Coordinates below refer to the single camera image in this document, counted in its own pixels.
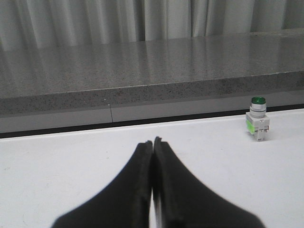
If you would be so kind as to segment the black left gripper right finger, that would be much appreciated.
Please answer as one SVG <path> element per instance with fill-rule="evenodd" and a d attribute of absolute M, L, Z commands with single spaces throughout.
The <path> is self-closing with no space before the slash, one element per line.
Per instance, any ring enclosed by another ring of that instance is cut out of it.
<path fill-rule="evenodd" d="M 153 199 L 162 228 L 262 228 L 254 214 L 201 183 L 167 142 L 154 141 Z"/>

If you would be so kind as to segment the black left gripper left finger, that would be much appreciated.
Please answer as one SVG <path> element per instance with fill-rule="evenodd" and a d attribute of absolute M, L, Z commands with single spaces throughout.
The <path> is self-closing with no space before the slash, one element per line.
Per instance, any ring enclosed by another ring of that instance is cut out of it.
<path fill-rule="evenodd" d="M 120 173 L 101 192 L 59 217 L 55 228 L 147 228 L 152 142 L 139 143 Z"/>

